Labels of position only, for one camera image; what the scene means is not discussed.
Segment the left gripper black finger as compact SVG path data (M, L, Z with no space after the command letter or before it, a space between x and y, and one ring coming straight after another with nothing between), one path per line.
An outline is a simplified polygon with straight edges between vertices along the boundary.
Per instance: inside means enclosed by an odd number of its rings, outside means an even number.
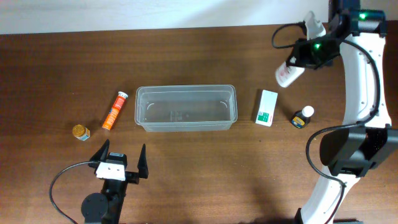
M89 160L88 166L91 168L96 169L100 162L104 162L106 160L106 157L108 155L108 149L109 149L109 139L105 140L104 144L100 147L100 149L92 155L92 157Z
M146 158L146 145L142 145L141 153L137 163L138 174L141 179L147 179L149 177L149 168L147 165Z

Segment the white clear-cap bottle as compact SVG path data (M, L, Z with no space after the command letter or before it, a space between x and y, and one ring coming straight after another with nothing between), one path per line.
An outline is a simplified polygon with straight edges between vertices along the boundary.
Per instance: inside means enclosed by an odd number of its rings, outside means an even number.
M276 71L275 79L279 86L287 88L305 71L302 67L288 66L284 62Z

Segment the dark white-cap bottle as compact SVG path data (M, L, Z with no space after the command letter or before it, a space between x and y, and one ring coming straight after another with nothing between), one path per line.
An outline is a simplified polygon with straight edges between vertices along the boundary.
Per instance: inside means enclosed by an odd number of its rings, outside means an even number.
M302 129L306 127L306 125L310 122L314 112L315 110L312 106L305 106L302 110L296 111L294 113L294 115L290 119L290 123L294 127Z

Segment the white green medicine box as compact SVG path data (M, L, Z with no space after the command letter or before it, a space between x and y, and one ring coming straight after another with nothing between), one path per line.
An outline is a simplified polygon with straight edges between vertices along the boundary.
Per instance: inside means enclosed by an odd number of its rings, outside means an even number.
M277 103L278 93L262 90L259 109L256 115L256 124L271 127L274 119L274 111Z

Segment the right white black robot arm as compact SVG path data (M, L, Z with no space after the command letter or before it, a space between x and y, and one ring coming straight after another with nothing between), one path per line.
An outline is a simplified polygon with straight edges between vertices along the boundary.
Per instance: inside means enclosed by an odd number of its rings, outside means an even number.
M287 67L319 69L343 59L343 123L321 129L319 180L295 223L332 223L350 188L397 148L383 82L386 16L362 9L359 1L330 1L328 32L313 17L301 23L305 38L291 45Z

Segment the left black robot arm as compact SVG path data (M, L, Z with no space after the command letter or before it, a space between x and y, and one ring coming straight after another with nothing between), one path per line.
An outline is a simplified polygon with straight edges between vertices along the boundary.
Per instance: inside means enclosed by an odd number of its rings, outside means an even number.
M82 201L81 213L85 223L118 223L127 186L137 185L149 176L145 145L142 146L136 172L127 171L127 155L109 152L109 145L110 142L105 141L90 158L89 166L103 181L103 187L101 192L92 193Z

